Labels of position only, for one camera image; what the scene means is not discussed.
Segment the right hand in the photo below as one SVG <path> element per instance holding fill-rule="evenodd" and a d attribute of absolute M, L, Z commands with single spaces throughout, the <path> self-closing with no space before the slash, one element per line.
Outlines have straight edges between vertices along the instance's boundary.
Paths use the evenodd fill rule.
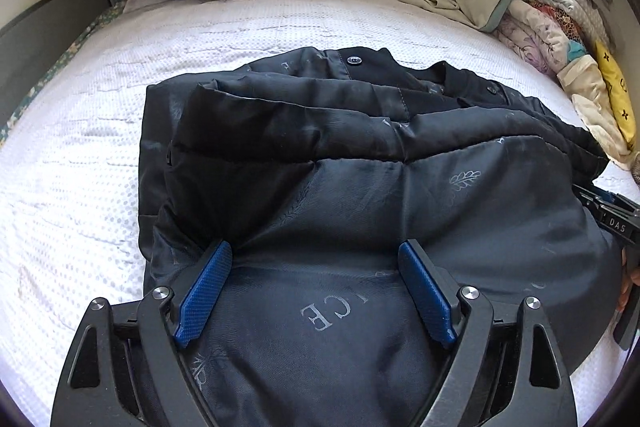
<path fill-rule="evenodd" d="M 622 312 L 625 310 L 630 298 L 631 289 L 639 285 L 639 263 L 629 261 L 627 248 L 622 250 L 622 283 L 620 283 L 620 295 L 617 298 L 616 310 Z"/>

